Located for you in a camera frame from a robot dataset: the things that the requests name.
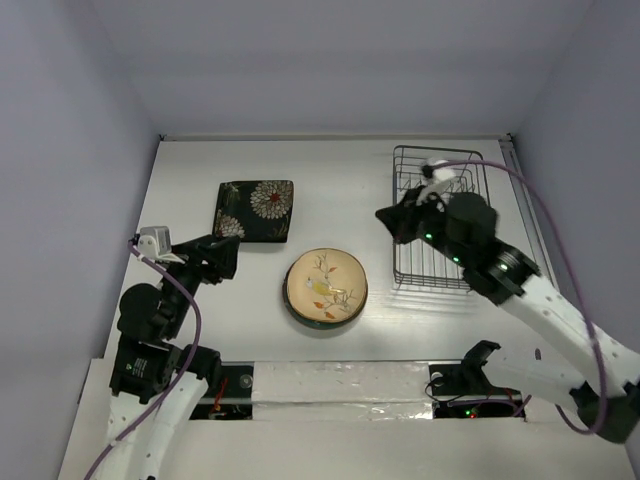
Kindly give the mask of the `cream bird round plate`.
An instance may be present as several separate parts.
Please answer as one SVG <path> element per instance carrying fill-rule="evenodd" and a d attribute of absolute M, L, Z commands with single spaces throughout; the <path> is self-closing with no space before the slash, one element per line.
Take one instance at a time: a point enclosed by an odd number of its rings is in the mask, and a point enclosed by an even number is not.
<path fill-rule="evenodd" d="M 352 254 L 334 248 L 318 248 L 305 252 L 289 267 L 283 284 L 289 284 L 306 300 L 305 307 L 313 308 L 331 293 L 353 292 L 356 298 L 364 294 L 368 280 L 360 261 Z"/>

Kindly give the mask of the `blue round plate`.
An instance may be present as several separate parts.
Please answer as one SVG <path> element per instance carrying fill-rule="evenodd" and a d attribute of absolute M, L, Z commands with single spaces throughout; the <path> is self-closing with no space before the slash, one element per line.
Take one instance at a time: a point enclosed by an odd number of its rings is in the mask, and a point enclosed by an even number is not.
<path fill-rule="evenodd" d="M 305 307 L 306 300 L 288 281 L 282 286 L 286 310 L 298 323 L 316 330 L 331 330 L 354 321 L 362 312 L 368 297 L 368 285 L 364 283 L 364 294 L 356 298 L 353 292 L 331 293 L 320 301 L 313 301 L 311 310 Z"/>

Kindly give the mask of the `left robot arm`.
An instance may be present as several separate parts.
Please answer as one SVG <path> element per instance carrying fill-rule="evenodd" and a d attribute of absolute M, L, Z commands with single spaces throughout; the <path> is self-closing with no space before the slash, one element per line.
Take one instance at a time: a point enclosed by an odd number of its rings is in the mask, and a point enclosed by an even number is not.
<path fill-rule="evenodd" d="M 172 244 L 165 227 L 145 227 L 128 242 L 132 256 L 159 274 L 119 301 L 119 340 L 109 381 L 105 445 L 89 479 L 157 479 L 180 429 L 221 383 L 218 351 L 203 347 L 203 284 L 234 277 L 240 239 L 205 235 Z"/>

